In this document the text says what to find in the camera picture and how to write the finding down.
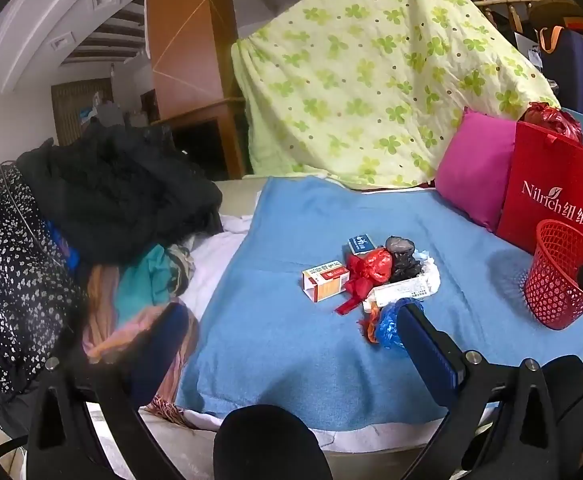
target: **red paper bag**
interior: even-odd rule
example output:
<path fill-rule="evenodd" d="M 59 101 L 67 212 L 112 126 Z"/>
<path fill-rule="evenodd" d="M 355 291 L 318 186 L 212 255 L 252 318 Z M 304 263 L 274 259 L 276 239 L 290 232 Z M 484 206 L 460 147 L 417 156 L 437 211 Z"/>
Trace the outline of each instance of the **red paper bag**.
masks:
<path fill-rule="evenodd" d="M 533 254 L 536 226 L 560 220 L 583 234 L 583 145 L 518 122 L 511 173 L 496 235 Z"/>

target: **metal bolt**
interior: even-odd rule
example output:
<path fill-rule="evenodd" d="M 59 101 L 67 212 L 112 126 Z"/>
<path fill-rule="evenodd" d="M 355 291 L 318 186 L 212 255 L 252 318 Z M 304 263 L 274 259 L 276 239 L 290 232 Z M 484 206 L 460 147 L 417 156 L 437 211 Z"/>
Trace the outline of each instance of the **metal bolt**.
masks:
<path fill-rule="evenodd" d="M 480 364 L 483 360 L 483 357 L 482 355 L 480 355 L 480 352 L 476 352 L 475 350 L 470 350 L 469 352 L 467 352 L 465 354 L 465 358 L 473 365 Z"/>
<path fill-rule="evenodd" d="M 527 368 L 529 368 L 529 370 L 531 370 L 532 372 L 535 372 L 537 370 L 540 370 L 540 365 L 538 364 L 538 362 L 535 359 L 525 359 L 525 366 Z"/>
<path fill-rule="evenodd" d="M 59 364 L 60 364 L 60 361 L 59 361 L 59 359 L 57 357 L 50 357 L 45 362 L 45 368 L 47 370 L 49 370 L 50 372 L 52 372 L 53 370 L 55 370 L 56 368 L 58 368 L 58 365 Z"/>

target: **wooden pillar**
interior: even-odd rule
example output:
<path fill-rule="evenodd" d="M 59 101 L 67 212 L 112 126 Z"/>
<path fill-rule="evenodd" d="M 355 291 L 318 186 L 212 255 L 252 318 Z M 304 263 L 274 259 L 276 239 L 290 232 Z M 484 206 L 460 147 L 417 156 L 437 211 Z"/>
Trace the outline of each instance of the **wooden pillar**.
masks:
<path fill-rule="evenodd" d="M 230 48 L 233 0 L 146 0 L 147 36 L 162 120 L 216 120 L 232 178 L 244 175 L 235 121 L 241 101 Z"/>

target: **green floral sheet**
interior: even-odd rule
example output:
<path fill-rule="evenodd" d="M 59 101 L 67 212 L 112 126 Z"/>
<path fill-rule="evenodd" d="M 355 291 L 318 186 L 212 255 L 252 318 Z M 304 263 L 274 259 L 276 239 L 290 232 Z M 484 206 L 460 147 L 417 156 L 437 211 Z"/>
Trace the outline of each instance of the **green floral sheet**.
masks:
<path fill-rule="evenodd" d="M 259 176 L 356 188 L 431 180 L 469 106 L 558 105 L 469 0 L 302 0 L 232 48 Z"/>

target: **magenta cushion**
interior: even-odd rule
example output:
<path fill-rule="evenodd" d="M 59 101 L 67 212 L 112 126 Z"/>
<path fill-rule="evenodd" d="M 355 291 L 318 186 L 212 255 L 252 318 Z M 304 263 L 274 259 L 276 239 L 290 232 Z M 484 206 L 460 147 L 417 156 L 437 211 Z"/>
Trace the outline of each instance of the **magenta cushion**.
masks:
<path fill-rule="evenodd" d="M 436 189 L 494 232 L 505 202 L 516 121 L 465 109 L 436 174 Z"/>

